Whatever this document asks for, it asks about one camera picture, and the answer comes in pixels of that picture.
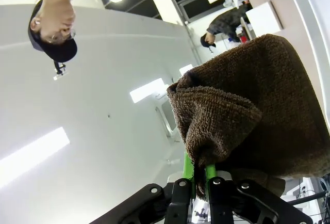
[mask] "ear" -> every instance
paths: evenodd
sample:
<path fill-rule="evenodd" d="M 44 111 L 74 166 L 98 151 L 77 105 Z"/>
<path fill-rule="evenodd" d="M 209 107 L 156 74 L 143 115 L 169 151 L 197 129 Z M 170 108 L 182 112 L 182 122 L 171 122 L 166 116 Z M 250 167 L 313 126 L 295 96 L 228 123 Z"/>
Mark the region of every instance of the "ear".
<path fill-rule="evenodd" d="M 38 17 L 34 17 L 34 18 L 31 20 L 31 23 L 30 23 L 30 28 L 31 28 L 31 30 L 33 30 L 33 31 L 39 31 L 40 28 L 41 28 L 40 21 L 41 21 L 40 18 L 38 18 Z"/>

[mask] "person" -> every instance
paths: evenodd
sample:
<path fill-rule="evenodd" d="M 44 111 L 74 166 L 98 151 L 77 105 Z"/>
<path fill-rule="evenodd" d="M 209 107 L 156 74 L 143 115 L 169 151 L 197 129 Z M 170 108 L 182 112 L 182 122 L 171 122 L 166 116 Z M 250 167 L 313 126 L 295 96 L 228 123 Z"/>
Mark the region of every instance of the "person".
<path fill-rule="evenodd" d="M 216 34 L 224 33 L 234 42 L 240 42 L 240 39 L 236 35 L 236 28 L 241 24 L 241 17 L 245 21 L 249 22 L 246 12 L 251 10 L 250 3 L 241 5 L 239 9 L 233 8 L 219 16 L 217 16 L 209 25 L 206 33 L 201 37 L 201 44 L 204 47 L 216 47 L 215 40 Z"/>
<path fill-rule="evenodd" d="M 33 48 L 54 60 L 57 70 L 59 62 L 69 61 L 77 53 L 74 21 L 71 0 L 40 0 L 29 19 L 27 30 Z"/>

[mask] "brown towel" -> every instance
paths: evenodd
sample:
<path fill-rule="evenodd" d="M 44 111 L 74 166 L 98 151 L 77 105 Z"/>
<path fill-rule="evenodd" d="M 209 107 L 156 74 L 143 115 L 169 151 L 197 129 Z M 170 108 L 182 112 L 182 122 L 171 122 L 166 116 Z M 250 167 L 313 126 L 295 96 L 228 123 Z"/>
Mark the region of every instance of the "brown towel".
<path fill-rule="evenodd" d="M 168 88 L 168 97 L 197 170 L 217 163 L 234 181 L 253 179 L 277 195 L 285 186 L 278 177 L 329 173 L 319 103 L 283 37 L 262 36 L 193 68 Z M 197 181 L 203 197 L 203 180 Z"/>

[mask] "baseball cap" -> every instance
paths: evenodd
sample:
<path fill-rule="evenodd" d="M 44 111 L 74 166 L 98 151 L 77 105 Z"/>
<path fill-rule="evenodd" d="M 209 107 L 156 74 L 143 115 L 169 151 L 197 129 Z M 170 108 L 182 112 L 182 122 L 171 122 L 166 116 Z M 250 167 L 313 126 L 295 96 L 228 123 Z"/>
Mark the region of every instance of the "baseball cap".
<path fill-rule="evenodd" d="M 201 37 L 201 44 L 202 44 L 203 47 L 210 47 L 210 46 L 216 47 L 215 43 L 214 44 L 209 44 L 208 42 L 206 42 L 205 37 L 206 37 L 206 34 L 204 34 Z"/>
<path fill-rule="evenodd" d="M 71 60 L 77 53 L 77 44 L 73 39 L 66 40 L 63 44 L 50 44 L 41 40 L 40 35 L 33 32 L 30 28 L 32 19 L 36 16 L 42 5 L 40 0 L 33 9 L 27 33 L 34 49 L 45 52 L 56 62 L 66 62 Z"/>

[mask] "person in dark jacket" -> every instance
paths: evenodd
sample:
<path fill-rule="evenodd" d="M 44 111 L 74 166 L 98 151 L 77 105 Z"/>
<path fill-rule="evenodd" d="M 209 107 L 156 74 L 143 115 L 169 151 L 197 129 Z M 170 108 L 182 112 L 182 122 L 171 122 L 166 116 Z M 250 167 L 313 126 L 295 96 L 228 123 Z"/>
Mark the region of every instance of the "person in dark jacket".
<path fill-rule="evenodd" d="M 249 22 L 246 12 L 251 10 L 250 3 L 241 5 L 239 9 L 233 8 L 219 16 L 217 16 L 209 25 L 206 33 L 201 37 L 201 44 L 204 47 L 216 46 L 215 39 L 216 34 L 225 33 L 233 41 L 240 42 L 240 39 L 236 35 L 236 28 L 241 24 L 241 17 L 246 22 Z"/>

